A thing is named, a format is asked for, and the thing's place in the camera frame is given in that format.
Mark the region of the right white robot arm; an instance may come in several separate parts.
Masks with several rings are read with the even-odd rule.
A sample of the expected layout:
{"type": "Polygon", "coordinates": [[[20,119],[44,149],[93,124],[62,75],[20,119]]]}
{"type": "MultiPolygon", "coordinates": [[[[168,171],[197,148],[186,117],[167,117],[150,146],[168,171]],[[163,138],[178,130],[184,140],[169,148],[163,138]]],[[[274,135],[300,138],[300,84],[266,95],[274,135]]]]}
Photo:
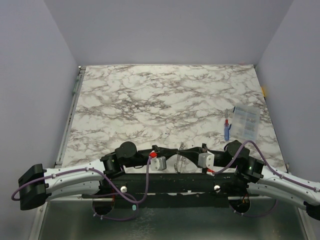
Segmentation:
{"type": "Polygon", "coordinates": [[[232,181],[218,188],[221,193],[236,196],[255,194],[287,201],[305,210],[309,217],[319,220],[320,184],[274,168],[264,156],[259,159],[252,157],[245,145],[234,140],[222,151],[209,150],[202,146],[179,150],[178,154],[202,169],[221,168],[212,171],[211,175],[234,169],[232,181]]]}

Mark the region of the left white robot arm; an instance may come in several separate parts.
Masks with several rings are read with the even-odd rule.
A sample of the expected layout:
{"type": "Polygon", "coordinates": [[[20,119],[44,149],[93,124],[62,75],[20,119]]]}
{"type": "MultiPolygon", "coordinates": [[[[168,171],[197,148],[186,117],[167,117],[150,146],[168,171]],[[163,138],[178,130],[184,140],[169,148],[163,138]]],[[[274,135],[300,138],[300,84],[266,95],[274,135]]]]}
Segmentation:
{"type": "Polygon", "coordinates": [[[137,150],[136,145],[126,141],[98,160],[80,166],[43,168],[43,165],[31,166],[19,179],[18,189],[11,199],[18,201],[22,211],[42,206],[55,191],[63,193],[62,188],[96,181],[93,191],[97,196],[106,197],[111,190],[108,182],[125,174],[124,167],[149,166],[151,159],[164,157],[165,160],[178,153],[177,148],[165,148],[153,145],[151,149],[137,150]]]}

